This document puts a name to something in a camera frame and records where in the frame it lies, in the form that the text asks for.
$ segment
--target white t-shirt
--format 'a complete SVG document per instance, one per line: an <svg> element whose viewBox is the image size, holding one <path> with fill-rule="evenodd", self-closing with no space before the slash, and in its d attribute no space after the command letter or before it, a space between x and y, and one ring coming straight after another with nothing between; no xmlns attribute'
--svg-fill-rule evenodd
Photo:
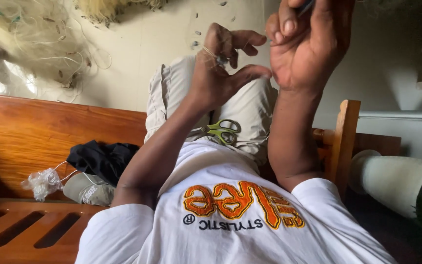
<svg viewBox="0 0 422 264"><path fill-rule="evenodd" d="M76 263L395 262L331 182L310 179L289 193L213 142L185 143L165 186L155 211L126 204L94 215Z"/></svg>

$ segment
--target gray cap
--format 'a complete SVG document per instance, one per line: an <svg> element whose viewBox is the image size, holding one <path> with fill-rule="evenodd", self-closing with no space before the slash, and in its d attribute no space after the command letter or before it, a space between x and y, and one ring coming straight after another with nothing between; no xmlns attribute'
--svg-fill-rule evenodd
<svg viewBox="0 0 422 264"><path fill-rule="evenodd" d="M77 203L110 206L115 187L101 178L84 172L72 176L65 184L63 193Z"/></svg>

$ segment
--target orange embroidered logo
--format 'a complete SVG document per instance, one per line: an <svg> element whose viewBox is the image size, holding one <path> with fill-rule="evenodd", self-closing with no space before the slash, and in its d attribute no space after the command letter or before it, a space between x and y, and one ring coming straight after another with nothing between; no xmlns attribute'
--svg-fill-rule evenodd
<svg viewBox="0 0 422 264"><path fill-rule="evenodd" d="M196 191L200 192L201 195L194 196ZM224 191L227 191L230 196L218 199ZM281 218L277 212L293 215L291 217L282 216L286 227L304 227L305 223L296 209L287 207L290 204L281 195L246 181L239 182L239 189L226 183L217 184L214 186L212 194L204 186L192 186L185 191L183 204L187 211L197 216L207 217L217 210L227 219L239 219L253 204L253 195L256 196L258 204L265 213L265 222L271 228L278 229L281 223Z"/></svg>

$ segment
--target black cloth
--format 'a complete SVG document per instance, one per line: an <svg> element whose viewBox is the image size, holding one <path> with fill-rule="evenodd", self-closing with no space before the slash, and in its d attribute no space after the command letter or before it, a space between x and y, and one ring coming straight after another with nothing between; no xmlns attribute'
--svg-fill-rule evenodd
<svg viewBox="0 0 422 264"><path fill-rule="evenodd" d="M78 171L97 175L116 187L121 174L138 149L138 146L128 143L101 145L97 141L89 141L72 147L66 161Z"/></svg>

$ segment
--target person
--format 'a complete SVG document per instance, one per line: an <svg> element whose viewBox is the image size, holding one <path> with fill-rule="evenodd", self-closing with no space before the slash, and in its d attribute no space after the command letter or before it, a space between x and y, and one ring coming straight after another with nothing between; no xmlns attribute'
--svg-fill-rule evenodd
<svg viewBox="0 0 422 264"><path fill-rule="evenodd" d="M322 179L311 135L324 86L349 46L354 0L316 0L297 17L302 2L283 0L267 21L271 70L247 65L229 75L216 57L236 68L236 50L256 55L266 37L216 23L196 57L159 68L145 144L111 207L90 219L77 264L395 262ZM231 146L189 137L224 118L242 127ZM258 175L266 157L278 185Z"/></svg>

